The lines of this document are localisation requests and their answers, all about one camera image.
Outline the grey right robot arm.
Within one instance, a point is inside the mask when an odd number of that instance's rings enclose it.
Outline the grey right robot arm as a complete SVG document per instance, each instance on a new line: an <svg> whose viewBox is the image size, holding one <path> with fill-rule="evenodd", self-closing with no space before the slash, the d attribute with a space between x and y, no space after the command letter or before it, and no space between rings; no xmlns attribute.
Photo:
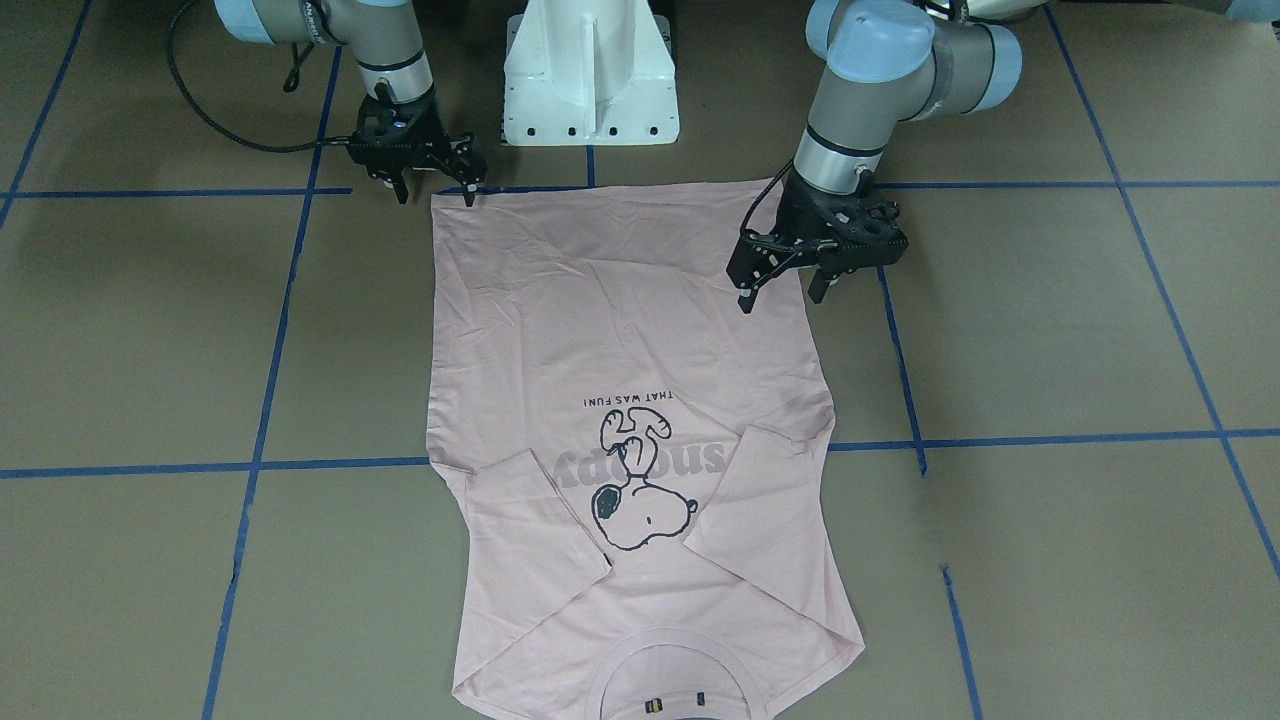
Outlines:
<svg viewBox="0 0 1280 720"><path fill-rule="evenodd" d="M408 1L218 1L224 28L251 44L311 44L351 50L365 86L351 160L408 197L407 170L436 170L472 206L486 163L471 133L445 129L419 18Z"/></svg>

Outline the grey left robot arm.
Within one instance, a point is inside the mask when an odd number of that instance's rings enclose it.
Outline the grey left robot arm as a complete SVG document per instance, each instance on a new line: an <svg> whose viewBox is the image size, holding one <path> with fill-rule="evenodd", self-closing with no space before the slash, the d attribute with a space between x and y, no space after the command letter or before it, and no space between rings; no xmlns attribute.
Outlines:
<svg viewBox="0 0 1280 720"><path fill-rule="evenodd" d="M810 268L820 302L844 275L895 264L908 249L899 205L876 186L895 128L970 115L1004 102L1021 77L1011 24L1033 1L815 1L809 49L826 64L794 158L771 179L781 187L774 224L748 223L726 273L744 313L759 291Z"/></svg>

